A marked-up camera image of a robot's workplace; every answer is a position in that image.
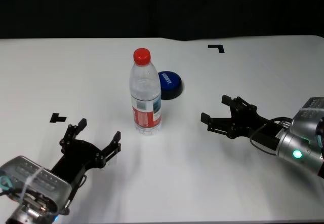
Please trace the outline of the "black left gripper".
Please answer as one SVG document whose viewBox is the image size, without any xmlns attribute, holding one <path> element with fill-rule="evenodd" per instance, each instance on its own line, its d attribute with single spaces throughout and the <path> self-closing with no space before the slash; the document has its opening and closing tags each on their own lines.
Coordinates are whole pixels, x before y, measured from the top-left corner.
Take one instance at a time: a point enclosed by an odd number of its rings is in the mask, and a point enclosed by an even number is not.
<svg viewBox="0 0 324 224">
<path fill-rule="evenodd" d="M 87 126 L 87 119 L 82 118 L 77 125 L 69 124 L 64 137 L 60 140 L 63 156 L 51 172 L 67 183 L 78 183 L 86 171 L 103 168 L 121 151 L 121 132 L 117 131 L 110 144 L 99 150 L 93 144 L 75 140 Z"/>
</svg>

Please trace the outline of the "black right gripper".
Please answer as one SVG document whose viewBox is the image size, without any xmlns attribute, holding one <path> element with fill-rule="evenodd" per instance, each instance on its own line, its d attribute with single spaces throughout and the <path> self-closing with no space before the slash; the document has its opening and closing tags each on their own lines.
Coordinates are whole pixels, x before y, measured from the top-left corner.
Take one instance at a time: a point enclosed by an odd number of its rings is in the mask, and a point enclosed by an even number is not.
<svg viewBox="0 0 324 224">
<path fill-rule="evenodd" d="M 207 131 L 230 138 L 249 138 L 255 130 L 268 122 L 268 119 L 258 115 L 256 106 L 239 96 L 232 99 L 223 95 L 222 103 L 230 107 L 231 118 L 211 118 L 206 113 L 201 113 L 201 122 L 207 125 Z"/>
</svg>

